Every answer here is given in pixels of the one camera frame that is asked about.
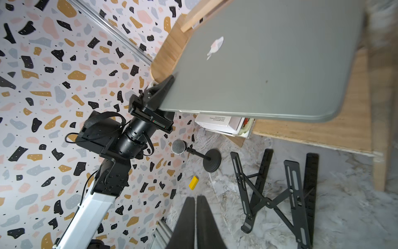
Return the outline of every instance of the laptop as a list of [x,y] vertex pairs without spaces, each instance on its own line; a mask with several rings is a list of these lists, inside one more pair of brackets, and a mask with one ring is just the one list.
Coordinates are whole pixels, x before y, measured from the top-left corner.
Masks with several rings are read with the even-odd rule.
[[329,121],[343,104],[363,19],[363,0],[234,0],[195,30],[160,109]]

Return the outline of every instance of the cable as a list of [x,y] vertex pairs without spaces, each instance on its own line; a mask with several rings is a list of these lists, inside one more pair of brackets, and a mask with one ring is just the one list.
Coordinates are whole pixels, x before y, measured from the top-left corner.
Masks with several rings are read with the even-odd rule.
[[101,137],[97,137],[97,138],[92,138],[92,139],[88,139],[88,140],[83,140],[83,141],[78,141],[78,142],[70,142],[70,141],[67,141],[66,139],[68,139],[68,136],[70,135],[70,134],[75,134],[75,135],[79,135],[79,133],[76,133],[76,132],[70,132],[70,133],[68,133],[66,136],[65,136],[65,138],[64,138],[64,141],[66,142],[66,143],[83,143],[83,142],[89,142],[89,141],[94,141],[94,140],[98,140],[98,139],[101,139],[101,138],[104,138],[104,137],[107,137],[108,135],[111,135],[112,133],[115,133],[115,132],[117,132],[118,130],[120,130],[121,128],[124,128],[127,124],[129,124],[130,123],[130,121],[128,121],[127,123],[125,123],[123,126],[121,126],[121,127],[119,127],[119,128],[117,128],[116,130],[114,130],[113,132],[109,132],[109,133],[106,133],[106,134],[104,134],[103,136],[101,136]]
[[[66,229],[65,229],[65,232],[68,230],[70,224],[71,224],[72,221],[73,221],[73,218],[76,216],[77,211],[79,211],[79,208],[80,208],[80,206],[81,206],[82,203],[83,203],[84,191],[86,190],[86,186],[87,186],[88,181],[90,180],[90,178],[91,178],[96,172],[97,172],[97,171],[94,171],[94,173],[92,173],[92,174],[90,175],[90,177],[87,179],[86,183],[84,184],[83,193],[82,193],[82,199],[80,200],[80,205],[77,207],[75,214],[73,215],[71,221],[69,222],[68,226],[67,226]],[[60,242],[60,241],[62,240],[62,238],[64,237],[65,232],[62,234],[61,238],[55,243],[56,246],[59,245],[59,242]]]
[[94,171],[94,173],[92,173],[92,174],[90,175],[90,177],[87,179],[86,183],[84,184],[83,193],[82,193],[82,199],[80,200],[80,205],[82,205],[82,203],[83,203],[84,191],[86,190],[87,183],[88,183],[88,181],[90,180],[90,178],[91,178],[96,172],[97,172],[97,171]]
[[155,151],[155,149],[153,148],[152,141],[150,140],[150,138],[148,137],[148,135],[147,135],[145,132],[143,133],[143,135],[144,135],[144,137],[145,137],[147,143],[149,143],[150,149],[152,150],[152,153],[149,154],[149,155],[146,155],[146,154],[142,153],[144,156],[148,157],[148,156],[150,156],[150,155],[153,154],[153,152]]

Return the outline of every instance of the terrazzo wallpaper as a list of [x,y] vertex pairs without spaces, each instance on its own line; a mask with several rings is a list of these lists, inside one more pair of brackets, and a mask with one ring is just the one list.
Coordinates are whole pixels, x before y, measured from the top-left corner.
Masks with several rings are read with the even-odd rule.
[[137,46],[155,57],[181,14],[200,0],[85,0]]
[[[102,162],[64,136],[93,110],[131,118],[129,97],[150,83],[149,67],[65,0],[0,4],[0,247],[50,249]],[[132,160],[129,187],[94,236],[112,249],[147,248],[168,214],[187,160],[171,142],[192,143],[197,129],[190,114],[174,122],[152,136],[152,156]]]

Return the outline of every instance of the laptop stand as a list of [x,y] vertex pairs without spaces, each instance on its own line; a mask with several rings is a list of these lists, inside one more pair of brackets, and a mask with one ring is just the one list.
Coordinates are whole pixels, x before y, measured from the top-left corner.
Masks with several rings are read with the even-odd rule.
[[[246,215],[245,222],[241,229],[245,233],[250,233],[253,229],[257,212],[265,206],[267,208],[274,209],[277,215],[293,232],[296,237],[298,249],[312,249],[319,155],[314,153],[307,154],[304,185],[301,183],[299,163],[285,160],[284,165],[288,188],[271,200],[270,198],[264,197],[262,192],[267,178],[269,165],[271,163],[272,154],[272,149],[266,149],[259,172],[246,176],[243,173],[238,153],[231,152],[243,211]],[[252,177],[257,177],[255,184],[250,181],[250,178]],[[250,201],[247,194],[246,184],[253,189]],[[293,224],[277,207],[277,205],[286,198],[290,199]]]

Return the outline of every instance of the apple logo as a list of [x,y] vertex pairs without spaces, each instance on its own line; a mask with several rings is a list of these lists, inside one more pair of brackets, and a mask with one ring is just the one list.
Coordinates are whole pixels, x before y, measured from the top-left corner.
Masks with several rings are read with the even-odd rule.
[[210,51],[207,53],[208,56],[207,60],[211,57],[212,54],[214,54],[221,48],[223,42],[224,42],[224,36],[221,36],[220,38],[218,38],[213,42],[213,44],[210,47]]

